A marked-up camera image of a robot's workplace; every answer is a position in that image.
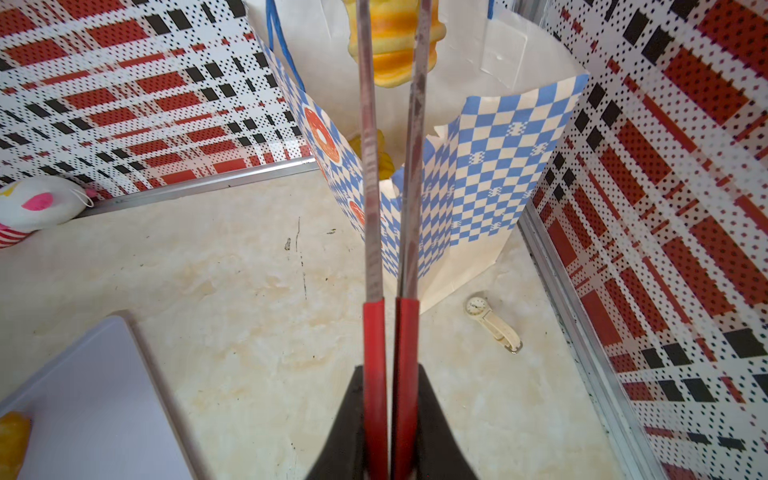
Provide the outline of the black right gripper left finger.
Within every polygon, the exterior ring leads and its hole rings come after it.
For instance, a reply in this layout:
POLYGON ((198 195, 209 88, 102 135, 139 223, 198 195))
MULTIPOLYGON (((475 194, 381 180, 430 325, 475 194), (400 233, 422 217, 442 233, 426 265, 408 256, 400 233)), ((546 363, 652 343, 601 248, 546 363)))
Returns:
POLYGON ((365 478, 363 367, 356 366, 326 442, 306 480, 365 478))

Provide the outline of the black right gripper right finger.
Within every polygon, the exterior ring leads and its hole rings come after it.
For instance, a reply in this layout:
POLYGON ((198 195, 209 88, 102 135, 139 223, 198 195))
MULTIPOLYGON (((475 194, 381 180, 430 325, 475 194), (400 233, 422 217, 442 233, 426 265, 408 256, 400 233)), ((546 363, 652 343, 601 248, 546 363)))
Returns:
POLYGON ((416 478, 476 479, 457 444, 423 365, 418 370, 416 478))

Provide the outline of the steel tongs red handles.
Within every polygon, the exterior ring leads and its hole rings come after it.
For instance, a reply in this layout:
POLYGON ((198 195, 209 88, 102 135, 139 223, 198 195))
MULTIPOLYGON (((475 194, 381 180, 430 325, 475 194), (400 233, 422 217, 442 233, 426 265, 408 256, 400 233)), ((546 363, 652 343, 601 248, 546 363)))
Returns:
POLYGON ((431 2, 419 1, 407 115, 407 149, 398 201, 384 198, 370 7, 356 2, 363 173, 365 302, 363 417, 366 474, 371 479, 416 475, 418 427, 418 300, 424 123, 431 2))

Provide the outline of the fake croissant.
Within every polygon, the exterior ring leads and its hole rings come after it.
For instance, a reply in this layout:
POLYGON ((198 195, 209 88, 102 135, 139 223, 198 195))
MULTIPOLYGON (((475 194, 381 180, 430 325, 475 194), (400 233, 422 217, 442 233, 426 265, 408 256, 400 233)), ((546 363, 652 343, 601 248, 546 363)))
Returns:
POLYGON ((1 479, 16 480, 22 469, 32 423, 19 412, 8 412, 1 417, 1 479))

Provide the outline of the ridged fake bread roll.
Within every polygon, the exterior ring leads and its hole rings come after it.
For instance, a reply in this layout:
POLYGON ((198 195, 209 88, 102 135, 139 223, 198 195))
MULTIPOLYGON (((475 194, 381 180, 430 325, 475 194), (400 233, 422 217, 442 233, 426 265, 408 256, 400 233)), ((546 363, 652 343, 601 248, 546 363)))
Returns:
MULTIPOLYGON (((350 26, 348 52, 357 62, 356 1, 343 1, 350 26)), ((377 87, 395 88, 412 79, 412 62, 419 1, 369 1, 374 83, 377 87)), ((431 26, 428 71, 438 60, 437 43, 443 40, 447 28, 438 18, 439 1, 431 1, 431 26)))

